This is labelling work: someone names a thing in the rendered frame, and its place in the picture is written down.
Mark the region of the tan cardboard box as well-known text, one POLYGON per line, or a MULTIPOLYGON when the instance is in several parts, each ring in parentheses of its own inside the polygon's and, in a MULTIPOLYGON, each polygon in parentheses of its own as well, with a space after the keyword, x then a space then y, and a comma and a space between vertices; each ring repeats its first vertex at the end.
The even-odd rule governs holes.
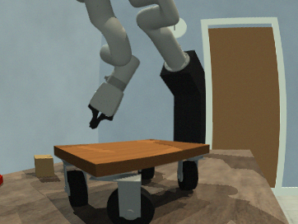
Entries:
POLYGON ((34 155, 36 161, 36 176, 54 176, 54 159, 51 155, 34 155))

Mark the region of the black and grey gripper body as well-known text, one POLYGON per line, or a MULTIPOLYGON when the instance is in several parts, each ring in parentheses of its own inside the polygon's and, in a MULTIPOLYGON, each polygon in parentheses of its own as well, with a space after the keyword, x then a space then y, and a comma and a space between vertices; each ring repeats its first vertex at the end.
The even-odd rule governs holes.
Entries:
POLYGON ((107 116, 114 116, 123 99, 123 91, 103 82, 90 100, 90 105, 107 116), (117 109, 117 110, 116 110, 117 109))

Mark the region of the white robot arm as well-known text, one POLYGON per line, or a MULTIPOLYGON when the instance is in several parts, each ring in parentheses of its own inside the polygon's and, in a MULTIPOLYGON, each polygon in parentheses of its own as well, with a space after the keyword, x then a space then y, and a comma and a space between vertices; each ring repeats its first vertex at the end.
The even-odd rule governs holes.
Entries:
MULTIPOLYGON (((114 70, 108 77, 105 76, 105 81, 124 91, 140 61, 132 55, 128 35, 114 15, 110 0, 77 1, 86 4, 92 25, 103 34, 107 41, 107 44, 100 49, 100 57, 104 62, 113 64, 114 70)), ((158 49, 165 60, 167 71, 178 72, 185 68, 189 64, 189 55, 182 51, 181 45, 179 46, 172 31, 167 27, 179 22, 179 12, 174 0, 129 0, 129 2, 133 7, 157 4, 157 6, 142 9, 137 14, 137 25, 158 49)))

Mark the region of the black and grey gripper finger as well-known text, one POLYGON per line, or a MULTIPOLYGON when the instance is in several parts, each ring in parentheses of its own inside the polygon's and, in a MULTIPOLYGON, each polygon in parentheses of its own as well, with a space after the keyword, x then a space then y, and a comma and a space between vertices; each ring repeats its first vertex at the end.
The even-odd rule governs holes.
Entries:
POLYGON ((95 120, 95 122, 93 123, 92 125, 92 129, 95 129, 98 127, 99 123, 100 123, 100 120, 104 120, 104 119, 107 119, 107 120, 110 120, 112 121, 113 120, 113 117, 114 116, 105 116, 105 114, 101 113, 100 116, 95 120), (104 115, 104 116, 103 116, 104 115))
POLYGON ((90 128, 92 127, 92 125, 93 125, 93 123, 95 122, 95 120, 97 119, 97 116, 98 116, 98 114, 99 114, 99 110, 97 110, 97 109, 95 109, 95 108, 93 108, 90 104, 88 105, 88 107, 91 109, 91 111, 92 111, 92 119, 91 119, 91 121, 90 121, 90 128), (96 113, 97 112, 97 113, 96 113))

